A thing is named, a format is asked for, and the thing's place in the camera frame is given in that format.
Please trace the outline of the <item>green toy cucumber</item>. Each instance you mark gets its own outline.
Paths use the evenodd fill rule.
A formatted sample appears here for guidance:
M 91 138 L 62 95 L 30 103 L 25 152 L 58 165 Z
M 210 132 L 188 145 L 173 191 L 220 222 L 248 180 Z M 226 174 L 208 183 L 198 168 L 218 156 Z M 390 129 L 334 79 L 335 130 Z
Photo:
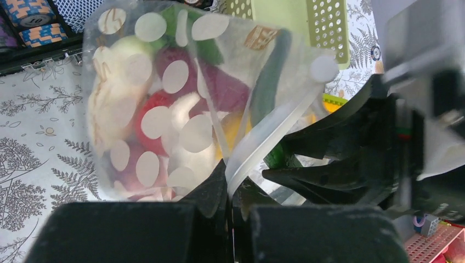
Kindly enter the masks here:
M 275 108 L 275 97 L 282 70 L 292 44 L 291 32 L 280 29 L 275 35 L 275 45 L 263 66 L 253 88 L 250 103 L 251 126 L 255 127 Z

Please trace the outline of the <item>white toy radish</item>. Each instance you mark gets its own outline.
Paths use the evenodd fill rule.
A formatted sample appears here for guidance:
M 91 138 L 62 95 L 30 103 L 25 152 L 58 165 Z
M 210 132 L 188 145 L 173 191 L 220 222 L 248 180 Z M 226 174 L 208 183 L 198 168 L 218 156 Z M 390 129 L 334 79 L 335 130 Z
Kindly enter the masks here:
M 133 117 L 153 81 L 156 49 L 136 36 L 99 47 L 92 57 L 96 72 L 88 99 L 88 132 L 98 155 L 131 133 Z

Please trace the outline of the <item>white toy mushroom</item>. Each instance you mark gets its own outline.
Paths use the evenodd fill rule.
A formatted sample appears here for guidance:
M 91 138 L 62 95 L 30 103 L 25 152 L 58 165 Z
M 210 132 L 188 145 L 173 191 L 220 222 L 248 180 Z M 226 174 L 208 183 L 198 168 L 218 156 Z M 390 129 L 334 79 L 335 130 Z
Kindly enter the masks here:
M 191 118 L 190 111 L 200 102 L 198 93 L 188 93 L 169 107 L 172 127 L 162 136 L 168 152 L 168 172 L 178 167 L 190 168 L 196 177 L 206 178 L 215 166 L 215 148 L 210 118 L 200 113 Z

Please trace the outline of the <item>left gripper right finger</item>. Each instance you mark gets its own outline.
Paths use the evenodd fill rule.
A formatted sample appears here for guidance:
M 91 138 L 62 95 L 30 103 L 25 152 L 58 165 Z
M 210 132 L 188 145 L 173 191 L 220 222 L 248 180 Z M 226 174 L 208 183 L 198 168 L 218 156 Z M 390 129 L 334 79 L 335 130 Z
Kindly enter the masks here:
M 283 206 L 252 180 L 232 198 L 239 262 L 408 262 L 392 221 L 365 205 Z

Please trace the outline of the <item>dark red toy sweet potato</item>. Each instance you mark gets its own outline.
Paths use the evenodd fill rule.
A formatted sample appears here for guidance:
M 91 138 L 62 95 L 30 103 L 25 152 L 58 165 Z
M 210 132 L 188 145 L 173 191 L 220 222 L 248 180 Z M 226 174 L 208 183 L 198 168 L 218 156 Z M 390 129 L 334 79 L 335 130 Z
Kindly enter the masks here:
M 197 67 L 189 56 L 189 53 L 180 48 L 163 48 L 155 56 L 155 68 L 160 77 L 168 70 L 168 67 L 182 61 L 188 67 L 188 77 L 182 88 L 176 93 L 170 94 L 163 91 L 166 97 L 175 100 L 182 96 L 197 92 Z M 217 111 L 236 112 L 243 111 L 246 107 L 250 89 L 241 80 L 225 73 L 221 69 L 199 60 L 204 79 L 207 84 L 210 98 Z

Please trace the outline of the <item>yellow toy corn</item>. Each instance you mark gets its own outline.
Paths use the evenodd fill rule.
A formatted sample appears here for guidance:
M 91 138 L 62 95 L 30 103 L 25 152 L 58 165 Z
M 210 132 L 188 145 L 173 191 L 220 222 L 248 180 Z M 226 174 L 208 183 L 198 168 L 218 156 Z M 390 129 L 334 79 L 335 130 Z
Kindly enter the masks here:
M 239 131 L 239 128 L 241 126 L 242 116 L 243 116 L 243 112 L 230 112 L 221 120 L 221 125 L 223 128 L 224 134 L 225 134 L 226 142 L 230 150 L 232 150 L 234 146 L 237 132 Z M 247 125 L 246 125 L 245 134 L 249 133 L 251 129 L 252 129 L 252 126 L 251 126 L 250 118 L 247 117 Z M 217 138 L 214 138 L 214 145 L 216 147 L 215 159 L 216 161 L 219 161 L 223 158 L 223 155 L 222 155 L 222 152 L 219 146 L 219 142 L 217 141 Z

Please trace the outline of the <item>green toy leaf vegetable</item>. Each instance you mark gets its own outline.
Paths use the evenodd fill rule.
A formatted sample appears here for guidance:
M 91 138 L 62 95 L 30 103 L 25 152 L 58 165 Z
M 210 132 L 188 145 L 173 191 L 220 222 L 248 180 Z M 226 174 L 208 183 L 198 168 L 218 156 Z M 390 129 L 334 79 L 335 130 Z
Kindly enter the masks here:
M 220 65 L 224 62 L 223 55 L 219 50 L 217 43 L 214 39 L 208 39 L 205 41 L 194 41 L 191 37 L 191 29 L 193 23 L 200 18 L 200 10 L 194 8 L 182 8 L 180 5 L 172 5 L 168 8 L 165 8 L 163 11 L 160 11 L 159 14 L 167 22 L 167 30 L 165 35 L 162 37 L 163 40 L 167 41 L 168 47 L 179 47 L 175 41 L 175 33 L 177 29 L 177 16 L 179 11 L 187 10 L 188 19 L 187 19 L 187 31 L 188 31 L 188 45 L 196 45 L 196 51 L 199 57 L 204 61 L 212 65 Z

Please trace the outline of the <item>purple toy onion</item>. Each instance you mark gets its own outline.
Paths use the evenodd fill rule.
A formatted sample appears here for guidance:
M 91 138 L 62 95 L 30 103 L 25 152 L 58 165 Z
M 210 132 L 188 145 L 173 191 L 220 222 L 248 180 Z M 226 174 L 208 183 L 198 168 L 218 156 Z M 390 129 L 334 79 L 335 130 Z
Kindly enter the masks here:
M 139 145 L 121 141 L 109 150 L 109 160 L 119 190 L 136 194 L 167 185 L 165 161 Z

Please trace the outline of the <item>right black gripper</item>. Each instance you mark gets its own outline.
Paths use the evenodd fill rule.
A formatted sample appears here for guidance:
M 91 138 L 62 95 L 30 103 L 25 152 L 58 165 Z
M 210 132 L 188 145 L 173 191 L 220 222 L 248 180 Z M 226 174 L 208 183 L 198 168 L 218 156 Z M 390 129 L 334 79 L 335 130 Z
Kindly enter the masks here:
M 428 119 L 406 96 L 388 93 L 381 75 L 365 89 L 369 98 L 281 140 L 290 153 L 342 160 L 263 177 L 310 203 L 380 205 L 394 219 L 429 214 L 464 223 L 464 121 L 454 128 Z

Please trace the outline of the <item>clear dotted zip top bag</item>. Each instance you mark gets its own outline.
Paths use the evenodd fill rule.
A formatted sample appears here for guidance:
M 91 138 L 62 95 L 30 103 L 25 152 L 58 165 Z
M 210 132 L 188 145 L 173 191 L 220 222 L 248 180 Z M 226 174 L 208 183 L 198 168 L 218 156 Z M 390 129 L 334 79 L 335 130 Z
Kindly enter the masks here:
M 182 4 L 182 8 L 193 7 Z M 213 130 L 213 145 L 214 138 L 217 138 L 223 155 L 221 160 L 216 161 L 215 159 L 216 164 L 214 168 L 220 161 L 225 161 L 227 166 L 226 180 L 229 184 L 233 185 L 242 181 L 248 175 L 248 172 L 263 160 L 267 153 L 296 122 L 308 116 L 311 108 L 317 112 L 317 109 L 320 107 L 318 105 L 322 103 L 324 87 L 338 75 L 339 66 L 334 50 L 311 47 L 305 42 L 302 35 L 290 31 L 292 44 L 280 76 L 275 97 L 275 108 L 255 127 L 252 127 L 249 133 L 245 134 L 247 117 L 250 118 L 250 103 L 253 88 L 274 48 L 276 33 L 284 27 L 203 10 L 200 10 L 200 12 L 203 15 L 193 23 L 191 29 L 192 39 L 194 41 L 214 39 L 223 55 L 224 62 L 213 66 L 241 80 L 250 89 L 245 109 L 237 111 L 243 112 L 243 116 L 234 146 L 230 150 L 221 125 L 221 120 L 230 112 L 217 111 L 213 106 L 213 101 L 210 98 L 207 84 L 199 65 L 199 60 L 203 59 L 198 56 L 195 44 L 188 45 L 188 31 L 186 28 L 188 11 L 179 11 L 175 41 L 179 45 L 178 48 L 187 51 L 189 56 L 194 59 L 197 67 L 198 91 L 196 93 L 201 97 L 200 102 L 193 107 L 189 116 L 193 118 L 200 113 L 204 113 L 210 118 Z M 88 89 L 88 99 L 93 90 L 96 75 L 95 72 L 88 72 L 84 66 L 83 86 Z M 134 131 L 134 121 L 138 111 L 147 99 L 159 90 L 164 90 L 170 94 L 179 91 L 185 84 L 187 77 L 188 67 L 186 63 L 180 60 L 172 63 L 164 75 L 160 77 L 156 72 L 154 58 L 152 86 L 134 114 L 131 133 L 126 139 L 116 141 L 111 148 L 121 141 L 127 144 L 139 145 L 143 148 Z M 100 187 L 105 194 L 114 200 L 177 200 L 198 187 L 212 173 L 203 179 L 196 177 L 194 172 L 188 167 L 178 167 L 169 173 L 168 157 L 158 155 L 165 161 L 168 175 L 167 185 L 132 194 L 115 188 L 115 181 L 110 171 L 109 150 L 105 151 L 102 155 L 96 153 L 94 146 L 93 150 Z

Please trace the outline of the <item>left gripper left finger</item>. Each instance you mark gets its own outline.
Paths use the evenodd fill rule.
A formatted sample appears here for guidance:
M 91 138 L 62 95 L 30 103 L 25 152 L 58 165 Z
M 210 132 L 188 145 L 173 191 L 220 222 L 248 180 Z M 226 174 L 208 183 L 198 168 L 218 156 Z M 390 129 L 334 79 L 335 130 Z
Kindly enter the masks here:
M 57 208 L 26 262 L 228 262 L 225 164 L 176 202 Z

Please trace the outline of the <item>green plastic basket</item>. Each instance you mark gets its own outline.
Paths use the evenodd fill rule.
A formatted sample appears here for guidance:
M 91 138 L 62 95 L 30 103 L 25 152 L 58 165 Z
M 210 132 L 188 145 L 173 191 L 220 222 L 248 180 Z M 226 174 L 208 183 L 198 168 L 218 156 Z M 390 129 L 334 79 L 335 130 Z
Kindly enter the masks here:
M 226 0 L 223 14 L 285 27 L 311 47 L 332 49 L 340 70 L 350 65 L 347 4 L 344 0 Z

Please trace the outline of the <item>red toy tomato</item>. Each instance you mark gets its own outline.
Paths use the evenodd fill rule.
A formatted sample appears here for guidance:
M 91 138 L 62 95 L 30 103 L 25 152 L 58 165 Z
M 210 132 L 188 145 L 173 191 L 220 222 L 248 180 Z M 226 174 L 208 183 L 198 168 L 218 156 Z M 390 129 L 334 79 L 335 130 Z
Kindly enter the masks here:
M 168 157 L 178 142 L 179 132 L 173 126 L 171 106 L 175 99 L 159 90 L 152 94 L 138 111 L 134 131 L 146 150 Z

